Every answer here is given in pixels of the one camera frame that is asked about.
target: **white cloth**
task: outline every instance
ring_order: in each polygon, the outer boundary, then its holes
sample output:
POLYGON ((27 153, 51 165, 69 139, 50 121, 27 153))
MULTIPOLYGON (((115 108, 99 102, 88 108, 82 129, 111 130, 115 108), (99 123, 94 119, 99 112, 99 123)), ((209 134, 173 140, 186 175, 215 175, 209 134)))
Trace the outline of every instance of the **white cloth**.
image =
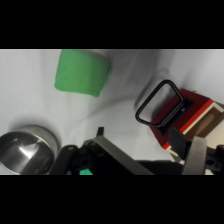
MULTIPOLYGON (((134 159, 171 160, 150 129, 135 120, 137 107, 156 84, 171 79, 222 102, 224 50, 93 51, 113 65, 99 98, 54 88, 60 50, 0 50, 0 135, 36 124, 51 130, 61 146, 80 147, 103 126, 105 136, 134 159)), ((157 104, 152 102, 146 112, 150 115, 157 104)), ((8 172, 0 168, 0 174, 8 172)))

